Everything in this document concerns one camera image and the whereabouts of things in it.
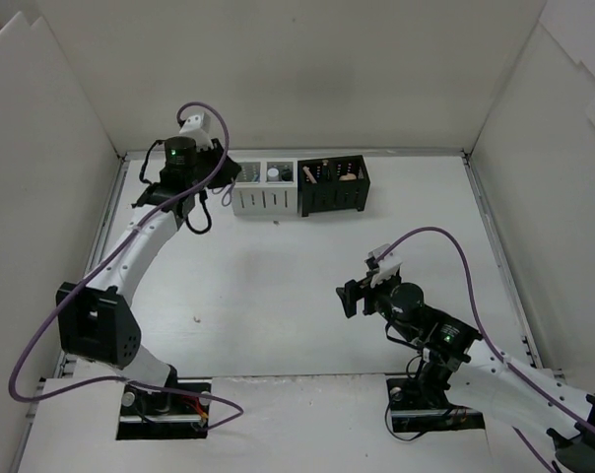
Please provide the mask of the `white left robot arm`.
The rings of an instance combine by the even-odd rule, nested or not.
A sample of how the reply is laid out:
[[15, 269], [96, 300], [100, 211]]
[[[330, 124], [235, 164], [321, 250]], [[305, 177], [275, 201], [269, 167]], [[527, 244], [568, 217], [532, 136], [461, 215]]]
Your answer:
[[94, 270], [84, 287], [64, 283], [56, 294], [62, 349], [145, 389], [144, 402], [160, 414], [178, 403], [178, 375], [143, 345], [133, 298], [158, 253], [187, 223], [196, 203], [206, 200], [206, 191], [231, 184], [240, 171], [218, 139], [204, 147], [177, 136], [166, 139], [164, 148], [158, 180], [134, 203], [103, 268]]

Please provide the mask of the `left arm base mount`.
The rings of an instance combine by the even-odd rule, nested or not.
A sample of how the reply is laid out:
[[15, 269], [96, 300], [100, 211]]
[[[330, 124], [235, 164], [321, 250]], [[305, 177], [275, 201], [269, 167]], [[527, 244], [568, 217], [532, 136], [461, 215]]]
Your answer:
[[117, 440], [205, 439], [210, 402], [191, 392], [211, 392], [210, 379], [182, 379], [185, 396], [146, 391], [129, 384], [121, 396]]

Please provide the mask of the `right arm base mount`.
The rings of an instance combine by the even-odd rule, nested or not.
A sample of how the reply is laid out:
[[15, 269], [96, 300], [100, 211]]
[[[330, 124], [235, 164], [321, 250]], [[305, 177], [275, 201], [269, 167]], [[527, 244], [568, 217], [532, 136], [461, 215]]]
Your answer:
[[388, 400], [384, 412], [387, 432], [397, 440], [412, 442], [427, 434], [484, 430], [483, 415], [469, 407], [430, 398], [411, 377], [386, 379]]

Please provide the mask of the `black eyeliner pencil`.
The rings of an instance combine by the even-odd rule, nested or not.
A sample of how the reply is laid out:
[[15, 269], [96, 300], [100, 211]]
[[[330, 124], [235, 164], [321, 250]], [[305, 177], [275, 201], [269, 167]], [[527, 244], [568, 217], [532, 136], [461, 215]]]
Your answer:
[[321, 179], [323, 181], [329, 181], [331, 179], [331, 173], [330, 173], [330, 167], [329, 167], [329, 161], [328, 160], [323, 160], [322, 161], [322, 172], [321, 172]]

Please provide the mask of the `clear bottle black cap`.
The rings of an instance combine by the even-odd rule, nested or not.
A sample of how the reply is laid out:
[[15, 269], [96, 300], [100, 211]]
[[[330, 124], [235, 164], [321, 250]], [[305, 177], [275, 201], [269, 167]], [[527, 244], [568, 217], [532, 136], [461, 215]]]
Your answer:
[[290, 169], [282, 169], [280, 172], [281, 181], [289, 182], [293, 180], [293, 172]]

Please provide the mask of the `beige beauty sponge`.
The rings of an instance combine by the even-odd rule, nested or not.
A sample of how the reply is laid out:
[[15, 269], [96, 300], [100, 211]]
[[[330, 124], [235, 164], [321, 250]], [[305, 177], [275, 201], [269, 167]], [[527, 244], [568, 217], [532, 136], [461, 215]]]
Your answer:
[[341, 175], [338, 178], [339, 181], [343, 181], [343, 182], [345, 182], [345, 181], [354, 181], [354, 180], [357, 180], [357, 179], [358, 179], [358, 177], [354, 173], [352, 173], [352, 172], [347, 172], [346, 174], [343, 174], [343, 175]]

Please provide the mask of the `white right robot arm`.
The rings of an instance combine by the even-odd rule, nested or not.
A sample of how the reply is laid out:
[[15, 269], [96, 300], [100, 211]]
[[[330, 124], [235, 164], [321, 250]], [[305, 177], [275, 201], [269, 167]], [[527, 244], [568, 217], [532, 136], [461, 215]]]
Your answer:
[[391, 342], [414, 350], [418, 369], [388, 383], [392, 424], [408, 421], [419, 435], [442, 427], [465, 408], [502, 422], [521, 438], [550, 440], [553, 471], [595, 472], [595, 393], [520, 363], [495, 348], [481, 331], [425, 302], [422, 289], [397, 275], [367, 276], [336, 291], [345, 315], [379, 314]]

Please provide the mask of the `pink makeup applicator stick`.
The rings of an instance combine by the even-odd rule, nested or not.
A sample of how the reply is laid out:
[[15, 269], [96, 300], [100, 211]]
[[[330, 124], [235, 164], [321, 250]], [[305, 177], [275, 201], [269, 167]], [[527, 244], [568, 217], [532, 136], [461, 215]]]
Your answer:
[[306, 176], [307, 180], [312, 183], [312, 184], [316, 184], [317, 180], [315, 178], [315, 176], [312, 174], [310, 168], [308, 166], [304, 166], [302, 168], [304, 175]]

